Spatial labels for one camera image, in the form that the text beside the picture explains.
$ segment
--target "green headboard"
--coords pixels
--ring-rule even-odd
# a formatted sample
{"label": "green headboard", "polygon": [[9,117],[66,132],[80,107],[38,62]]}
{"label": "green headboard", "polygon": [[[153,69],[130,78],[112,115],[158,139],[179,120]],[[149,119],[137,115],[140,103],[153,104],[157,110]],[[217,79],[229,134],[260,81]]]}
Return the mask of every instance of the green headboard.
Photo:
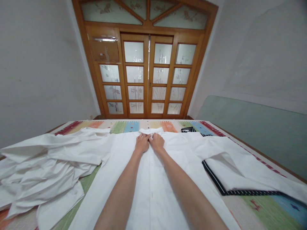
{"label": "green headboard", "polygon": [[208,120],[307,179],[307,115],[208,96],[197,120]]}

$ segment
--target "crumpled white cloth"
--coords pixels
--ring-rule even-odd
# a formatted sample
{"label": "crumpled white cloth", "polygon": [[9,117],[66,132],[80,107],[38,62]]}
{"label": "crumpled white cloth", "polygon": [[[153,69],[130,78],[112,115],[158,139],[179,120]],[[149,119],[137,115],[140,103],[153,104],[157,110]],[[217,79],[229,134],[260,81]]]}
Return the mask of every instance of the crumpled white cloth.
{"label": "crumpled white cloth", "polygon": [[228,137],[207,136],[197,138],[195,143],[195,154],[201,160],[206,160],[210,169],[219,175],[219,180],[222,180],[222,184],[227,188],[269,188],[307,203],[307,185],[273,172]]}
{"label": "crumpled white cloth", "polygon": [[0,211],[8,209],[13,202],[14,195],[8,192],[3,185],[0,185]]}
{"label": "crumpled white cloth", "polygon": [[41,204],[36,212],[38,228],[40,230],[52,229],[83,197],[84,191],[78,181],[68,191]]}
{"label": "crumpled white cloth", "polygon": [[10,194],[6,218],[54,200],[108,160],[110,129],[84,128],[70,135],[42,135],[6,147],[0,161],[2,187]]}
{"label": "crumpled white cloth", "polygon": [[17,144],[0,149],[0,153],[8,159],[21,163],[28,160],[46,149],[57,148],[68,144],[80,143],[82,141],[100,139],[110,132],[110,129],[84,128],[69,135],[43,134],[33,137]]}
{"label": "crumpled white cloth", "polygon": [[[201,161],[192,152],[191,142],[194,134],[163,133],[160,129],[151,129],[146,134],[152,133],[162,135],[166,151],[205,194],[227,227],[240,229],[203,169]],[[108,162],[99,169],[69,230],[94,228],[115,183],[131,158],[139,134],[139,132],[116,134],[115,142],[121,144],[112,148]],[[169,184],[164,167],[150,146],[139,164],[126,229],[188,228],[189,224]]]}

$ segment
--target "bedspread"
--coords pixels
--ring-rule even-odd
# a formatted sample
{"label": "bedspread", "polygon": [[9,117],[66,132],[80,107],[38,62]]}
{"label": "bedspread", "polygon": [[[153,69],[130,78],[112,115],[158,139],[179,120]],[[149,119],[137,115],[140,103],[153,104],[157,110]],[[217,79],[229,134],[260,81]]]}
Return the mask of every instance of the bedspread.
{"label": "bedspread", "polygon": [[[111,133],[136,132],[139,129],[162,127],[165,132],[181,132],[182,128],[194,127],[194,129],[206,135],[228,136],[238,145],[253,154],[257,160],[265,164],[269,169],[299,182],[298,179],[282,170],[257,152],[245,146],[234,137],[228,135],[208,121],[198,120],[87,120],[68,122],[52,133],[71,134],[84,127],[111,128]],[[94,172],[80,179],[86,194],[99,166]],[[307,206],[290,197],[281,195],[265,196],[223,196],[226,206],[238,222],[241,229],[304,229],[307,228]],[[67,230],[72,222],[83,199],[53,228],[54,230]],[[13,219],[4,220],[8,210],[0,212],[0,230],[23,229],[38,230],[35,215],[37,208],[21,214]]]}

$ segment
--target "forearm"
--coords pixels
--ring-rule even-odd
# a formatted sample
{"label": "forearm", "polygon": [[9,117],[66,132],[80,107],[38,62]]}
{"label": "forearm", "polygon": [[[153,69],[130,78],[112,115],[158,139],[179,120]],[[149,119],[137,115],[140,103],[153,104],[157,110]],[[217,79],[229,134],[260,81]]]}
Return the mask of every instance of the forearm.
{"label": "forearm", "polygon": [[227,229],[219,214],[192,179],[167,154],[158,153],[170,183],[195,229]]}
{"label": "forearm", "polygon": [[116,182],[94,230],[125,229],[132,206],[138,166],[142,153],[134,151]]}

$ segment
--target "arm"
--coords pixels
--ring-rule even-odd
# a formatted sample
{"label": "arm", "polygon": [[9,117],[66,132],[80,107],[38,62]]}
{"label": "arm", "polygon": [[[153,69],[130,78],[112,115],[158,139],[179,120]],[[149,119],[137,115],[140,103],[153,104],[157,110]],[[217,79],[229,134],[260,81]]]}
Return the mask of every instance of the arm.
{"label": "arm", "polygon": [[138,166],[143,153],[149,148],[149,137],[150,135],[145,134],[137,137],[131,159],[110,193],[94,230],[125,229],[133,201]]}
{"label": "arm", "polygon": [[182,168],[163,148],[164,139],[154,134],[149,139],[155,153],[160,158],[177,198],[195,229],[227,229],[223,220],[204,194]]}

